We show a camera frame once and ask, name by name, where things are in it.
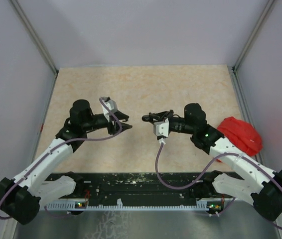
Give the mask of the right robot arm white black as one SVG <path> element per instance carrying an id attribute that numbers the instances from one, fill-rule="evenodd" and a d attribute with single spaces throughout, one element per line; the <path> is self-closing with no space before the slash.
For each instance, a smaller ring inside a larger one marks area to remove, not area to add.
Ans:
<path id="1" fill-rule="evenodd" d="M 251 206 L 266 220 L 274 222 L 282 213 L 282 170 L 276 172 L 256 162 L 238 149 L 219 130 L 209 125 L 206 113 L 198 103 L 187 104 L 184 116 L 175 116 L 173 110 L 148 113 L 144 122 L 153 125 L 153 133 L 161 146 L 171 132 L 189 134 L 191 142 L 214 160 L 227 164 L 240 178 L 220 171 L 209 175 L 201 173 L 204 191 L 210 197 L 226 194 Z"/>

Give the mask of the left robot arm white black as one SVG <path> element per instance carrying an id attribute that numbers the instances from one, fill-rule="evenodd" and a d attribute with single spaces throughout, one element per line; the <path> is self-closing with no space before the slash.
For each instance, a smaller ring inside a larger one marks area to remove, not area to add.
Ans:
<path id="1" fill-rule="evenodd" d="M 87 100 L 76 100 L 69 117 L 48 148 L 26 169 L 12 179 L 0 181 L 0 220 L 15 219 L 22 225 L 30 223 L 41 208 L 64 196 L 82 196 L 84 179 L 74 172 L 63 174 L 59 179 L 47 181 L 54 169 L 74 154 L 85 141 L 92 141 L 88 134 L 107 129 L 111 139 L 132 126 L 129 116 L 118 110 L 109 97 L 100 97 L 103 112 L 94 114 Z"/>

